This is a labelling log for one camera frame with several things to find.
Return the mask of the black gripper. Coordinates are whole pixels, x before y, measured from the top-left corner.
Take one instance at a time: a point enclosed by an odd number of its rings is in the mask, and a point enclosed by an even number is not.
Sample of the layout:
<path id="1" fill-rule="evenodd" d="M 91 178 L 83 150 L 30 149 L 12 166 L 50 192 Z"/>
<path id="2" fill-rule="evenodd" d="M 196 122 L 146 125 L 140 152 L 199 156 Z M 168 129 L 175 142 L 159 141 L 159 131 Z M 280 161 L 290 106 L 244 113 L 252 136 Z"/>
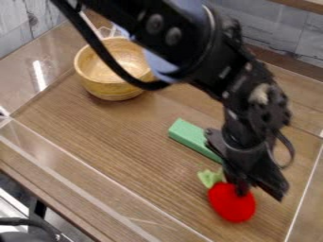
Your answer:
<path id="1" fill-rule="evenodd" d="M 224 178 L 235 185 L 236 194 L 244 197 L 251 187 L 260 187 L 278 201 L 282 201 L 288 189 L 288 180 L 282 170 L 290 164 L 279 164 L 274 157 L 275 141 L 279 140 L 290 149 L 290 140 L 278 131 L 255 146 L 244 147 L 234 139 L 230 129 L 204 130 L 206 146 L 222 158 Z"/>

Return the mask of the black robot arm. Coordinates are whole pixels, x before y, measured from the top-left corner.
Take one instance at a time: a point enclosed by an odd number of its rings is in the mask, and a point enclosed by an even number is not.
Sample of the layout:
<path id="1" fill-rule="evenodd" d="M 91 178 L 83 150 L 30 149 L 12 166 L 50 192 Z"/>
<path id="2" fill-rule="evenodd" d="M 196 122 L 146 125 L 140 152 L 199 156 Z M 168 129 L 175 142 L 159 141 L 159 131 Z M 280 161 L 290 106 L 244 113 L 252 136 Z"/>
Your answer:
<path id="1" fill-rule="evenodd" d="M 187 83 L 220 102 L 224 123 L 206 129 L 206 146 L 222 159 L 239 196 L 262 188 L 275 199 L 288 192 L 286 165 L 274 157 L 286 144 L 288 97 L 266 64 L 243 42 L 238 20 L 223 16 L 214 0 L 79 0 L 111 21 L 147 53 L 156 79 L 142 81 L 118 63 L 68 0 L 51 0 L 116 75 L 135 87 L 158 91 Z"/>

